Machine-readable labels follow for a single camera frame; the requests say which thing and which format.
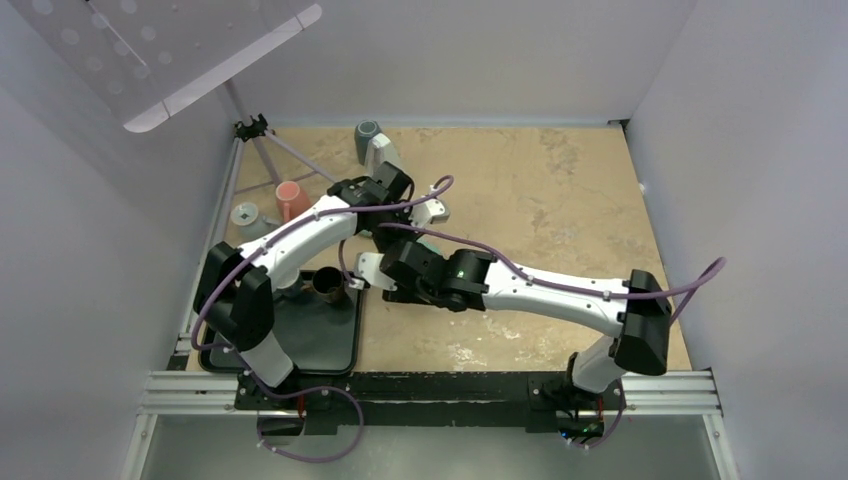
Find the brown mug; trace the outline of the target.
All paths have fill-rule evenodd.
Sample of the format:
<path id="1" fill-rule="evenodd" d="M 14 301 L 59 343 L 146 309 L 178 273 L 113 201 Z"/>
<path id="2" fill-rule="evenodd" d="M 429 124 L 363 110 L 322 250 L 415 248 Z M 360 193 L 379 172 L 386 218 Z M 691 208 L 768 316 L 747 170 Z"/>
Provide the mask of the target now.
<path id="1" fill-rule="evenodd" d="M 327 304 L 338 304 L 347 297 L 342 271 L 331 266 L 314 271 L 302 291 L 317 295 Z"/>

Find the pink mug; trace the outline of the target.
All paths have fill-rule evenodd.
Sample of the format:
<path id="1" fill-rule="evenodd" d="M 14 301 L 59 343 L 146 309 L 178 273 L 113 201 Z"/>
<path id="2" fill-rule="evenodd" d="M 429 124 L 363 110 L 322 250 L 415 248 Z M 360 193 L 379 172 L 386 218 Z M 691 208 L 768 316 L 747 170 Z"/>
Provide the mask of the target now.
<path id="1" fill-rule="evenodd" d="M 283 224 L 308 211 L 313 202 L 304 188 L 295 181 L 284 181 L 275 188 L 275 200 Z"/>

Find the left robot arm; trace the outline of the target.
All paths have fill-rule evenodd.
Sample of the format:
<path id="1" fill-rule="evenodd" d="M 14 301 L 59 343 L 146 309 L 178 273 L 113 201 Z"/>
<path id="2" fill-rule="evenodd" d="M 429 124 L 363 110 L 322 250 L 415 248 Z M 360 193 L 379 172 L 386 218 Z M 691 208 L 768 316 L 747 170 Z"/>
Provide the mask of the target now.
<path id="1" fill-rule="evenodd" d="M 429 194 L 401 198 L 411 178 L 391 163 L 372 176 L 339 181 L 313 206 L 280 228 L 239 247 L 221 242 L 206 256 L 193 308 L 198 323 L 207 323 L 238 353 L 260 381 L 259 395 L 272 408 L 284 409 L 297 399 L 295 362 L 273 333 L 274 293 L 296 283 L 301 267 L 332 245 L 362 230 L 377 231 L 385 216 L 408 213 L 437 198 L 453 183 L 439 179 Z"/>

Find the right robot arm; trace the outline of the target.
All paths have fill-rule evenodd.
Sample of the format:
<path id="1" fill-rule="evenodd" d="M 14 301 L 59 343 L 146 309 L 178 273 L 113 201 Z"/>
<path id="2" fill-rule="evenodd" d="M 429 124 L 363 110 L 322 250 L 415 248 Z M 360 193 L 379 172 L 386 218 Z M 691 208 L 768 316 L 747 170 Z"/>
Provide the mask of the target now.
<path id="1" fill-rule="evenodd" d="M 496 255 L 460 249 L 444 258 L 404 241 L 377 257 L 368 281 L 396 303 L 451 312 L 517 311 L 573 322 L 600 333 L 574 354 L 561 381 L 564 399 L 584 407 L 626 373 L 668 371 L 671 307 L 655 277 L 634 270 L 627 280 L 587 279 L 511 264 Z"/>

